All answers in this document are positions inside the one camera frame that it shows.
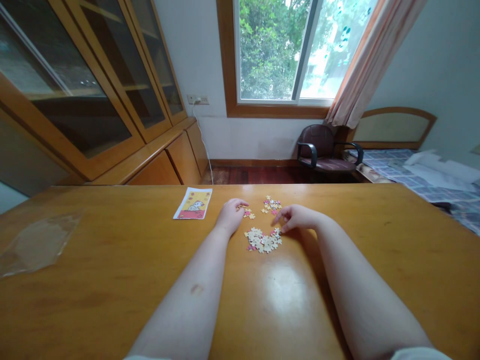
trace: pink curtain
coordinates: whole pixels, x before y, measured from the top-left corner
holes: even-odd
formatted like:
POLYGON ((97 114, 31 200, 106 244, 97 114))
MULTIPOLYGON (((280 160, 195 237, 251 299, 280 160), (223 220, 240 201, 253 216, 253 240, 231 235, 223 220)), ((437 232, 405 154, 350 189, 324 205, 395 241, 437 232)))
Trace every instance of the pink curtain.
POLYGON ((378 0, 326 122, 354 129, 427 0, 378 0))

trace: table surface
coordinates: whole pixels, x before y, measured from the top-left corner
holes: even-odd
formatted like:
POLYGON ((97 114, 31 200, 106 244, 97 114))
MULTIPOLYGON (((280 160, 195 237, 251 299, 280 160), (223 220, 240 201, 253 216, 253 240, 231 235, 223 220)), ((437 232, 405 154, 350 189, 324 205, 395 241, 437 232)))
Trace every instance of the table surface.
POLYGON ((314 235, 270 254, 263 201, 336 219, 453 359, 480 355, 480 239, 400 184, 216 185, 204 220, 173 220, 186 186, 53 187, 0 216, 4 249, 29 224, 83 209, 57 263, 0 279, 4 359, 124 357, 230 198, 250 202, 226 256, 211 359, 349 358, 314 235))

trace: window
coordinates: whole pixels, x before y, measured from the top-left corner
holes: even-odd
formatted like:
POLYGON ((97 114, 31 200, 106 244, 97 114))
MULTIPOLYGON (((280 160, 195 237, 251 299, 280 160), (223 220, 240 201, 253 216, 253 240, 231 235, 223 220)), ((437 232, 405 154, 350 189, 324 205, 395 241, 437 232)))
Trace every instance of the window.
POLYGON ((377 0, 217 0, 228 116, 325 117, 377 0))

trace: checkered bedsheet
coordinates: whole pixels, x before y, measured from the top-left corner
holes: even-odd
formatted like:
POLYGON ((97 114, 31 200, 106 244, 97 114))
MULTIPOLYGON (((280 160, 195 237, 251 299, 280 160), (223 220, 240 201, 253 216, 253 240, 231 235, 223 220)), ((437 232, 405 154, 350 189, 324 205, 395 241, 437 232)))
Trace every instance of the checkered bedsheet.
MULTIPOLYGON (((349 152, 352 156, 357 155, 354 149, 349 152)), ((480 186, 475 186, 475 192, 432 186, 402 166, 414 153, 409 149, 365 150, 363 163, 385 178, 405 185, 430 203, 451 203, 452 216, 480 236, 480 186)))

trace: white sleeve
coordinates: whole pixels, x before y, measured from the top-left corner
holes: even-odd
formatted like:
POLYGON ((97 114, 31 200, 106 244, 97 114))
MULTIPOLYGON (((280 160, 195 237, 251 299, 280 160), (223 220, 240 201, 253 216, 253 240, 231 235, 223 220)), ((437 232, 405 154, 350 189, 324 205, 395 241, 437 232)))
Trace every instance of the white sleeve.
POLYGON ((132 355, 129 357, 124 358, 123 360, 168 360, 168 359, 162 359, 162 358, 153 358, 153 357, 146 357, 146 356, 141 356, 141 355, 132 355))
POLYGON ((452 360, 431 347, 409 347, 395 352, 391 360, 452 360))

